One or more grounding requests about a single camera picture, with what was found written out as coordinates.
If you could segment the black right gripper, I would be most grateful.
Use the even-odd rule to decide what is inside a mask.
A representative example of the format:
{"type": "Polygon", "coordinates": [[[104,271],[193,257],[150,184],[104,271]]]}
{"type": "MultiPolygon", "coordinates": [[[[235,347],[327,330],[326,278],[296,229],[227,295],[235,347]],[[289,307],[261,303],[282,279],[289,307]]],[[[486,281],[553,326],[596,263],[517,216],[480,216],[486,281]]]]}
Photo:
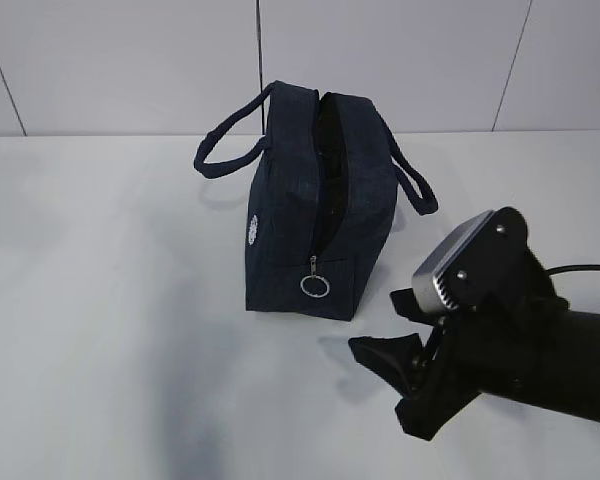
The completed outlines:
{"type": "Polygon", "coordinates": [[[422,311],[411,288],[392,291],[390,300],[400,317],[435,327],[427,343],[423,345],[418,334],[410,334],[354,337],[348,346],[359,365],[402,396],[395,412],[404,433],[430,441],[480,391],[457,359],[458,328],[437,326],[437,317],[422,311]]]}

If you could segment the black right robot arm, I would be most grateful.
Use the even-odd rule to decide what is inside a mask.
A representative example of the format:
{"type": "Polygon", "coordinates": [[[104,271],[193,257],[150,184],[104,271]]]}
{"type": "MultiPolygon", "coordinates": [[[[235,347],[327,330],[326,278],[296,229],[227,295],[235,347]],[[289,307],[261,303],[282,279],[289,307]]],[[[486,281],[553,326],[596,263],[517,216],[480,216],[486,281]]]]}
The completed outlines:
{"type": "Polygon", "coordinates": [[[481,394],[600,422],[600,314],[571,310],[531,252],[475,305],[420,310],[411,290],[396,310],[432,326],[428,340],[353,337],[355,361],[400,395],[402,430],[430,441],[481,394]]]}

